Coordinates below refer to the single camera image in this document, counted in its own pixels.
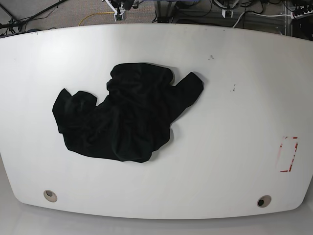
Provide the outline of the black robot arm image-left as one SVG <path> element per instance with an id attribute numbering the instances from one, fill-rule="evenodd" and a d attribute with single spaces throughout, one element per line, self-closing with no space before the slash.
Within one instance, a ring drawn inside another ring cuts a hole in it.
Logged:
<path id="1" fill-rule="evenodd" d="M 142 3 L 139 0 L 102 0 L 102 2 L 106 2 L 111 8 L 116 10 L 118 8 L 124 10 L 137 9 L 139 4 Z"/>

